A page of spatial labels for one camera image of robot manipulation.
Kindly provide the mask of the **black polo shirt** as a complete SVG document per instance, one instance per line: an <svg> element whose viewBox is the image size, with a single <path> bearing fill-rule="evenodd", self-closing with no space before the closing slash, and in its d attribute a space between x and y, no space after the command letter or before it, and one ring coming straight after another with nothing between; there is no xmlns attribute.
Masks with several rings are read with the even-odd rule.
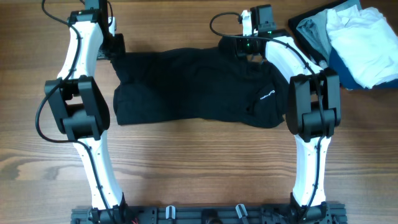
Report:
<svg viewBox="0 0 398 224"><path fill-rule="evenodd" d="M286 79L270 62L237 58L230 43L128 52L111 64L120 81L113 98L120 125L202 118L274 128L284 122Z"/></svg>

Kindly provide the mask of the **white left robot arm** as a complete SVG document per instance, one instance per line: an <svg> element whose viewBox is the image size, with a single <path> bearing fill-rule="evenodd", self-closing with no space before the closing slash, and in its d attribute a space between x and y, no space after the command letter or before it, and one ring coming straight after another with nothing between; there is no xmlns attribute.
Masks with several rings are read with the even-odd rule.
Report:
<svg viewBox="0 0 398 224"><path fill-rule="evenodd" d="M98 60L125 52L123 37L115 33L114 17L103 4L86 3L64 22L70 31L65 62L58 76L44 86L58 130L79 153L91 189L91 207L72 211L72 223L126 223L128 208L113 172L108 152L108 105L94 75Z"/></svg>

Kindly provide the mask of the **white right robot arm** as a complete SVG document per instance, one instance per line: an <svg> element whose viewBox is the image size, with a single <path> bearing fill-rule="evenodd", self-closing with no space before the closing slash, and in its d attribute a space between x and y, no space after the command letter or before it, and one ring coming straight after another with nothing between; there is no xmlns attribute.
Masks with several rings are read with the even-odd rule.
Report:
<svg viewBox="0 0 398 224"><path fill-rule="evenodd" d="M340 81L335 71L312 63L285 30L263 37L223 35L220 45L236 58L262 55L289 84L285 120L297 147L296 180L289 203L259 207L260 223L343 223L345 206L326 202L326 154L341 121Z"/></svg>

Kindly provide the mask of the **dark blue folded garment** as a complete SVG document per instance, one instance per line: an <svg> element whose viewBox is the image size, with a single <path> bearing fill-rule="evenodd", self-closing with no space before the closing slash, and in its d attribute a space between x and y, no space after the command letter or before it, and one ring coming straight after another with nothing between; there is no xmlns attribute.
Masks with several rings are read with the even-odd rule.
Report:
<svg viewBox="0 0 398 224"><path fill-rule="evenodd" d="M356 83L356 81L351 75L351 72L348 70L348 67L344 64L343 60L341 59L341 57L338 55L337 51L334 48L331 49L328 65L339 75L340 83L345 89L369 90L369 88L363 88L361 85ZM397 79L390 82L382 83L380 85L375 85L371 89L372 90L397 89Z"/></svg>

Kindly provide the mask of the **white folded shirt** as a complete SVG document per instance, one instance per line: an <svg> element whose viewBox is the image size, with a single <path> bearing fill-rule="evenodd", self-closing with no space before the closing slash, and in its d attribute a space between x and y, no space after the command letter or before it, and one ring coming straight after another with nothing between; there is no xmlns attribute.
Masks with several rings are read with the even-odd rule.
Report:
<svg viewBox="0 0 398 224"><path fill-rule="evenodd" d="M375 7L327 10L326 32L353 80L372 88L397 79L397 34Z"/></svg>

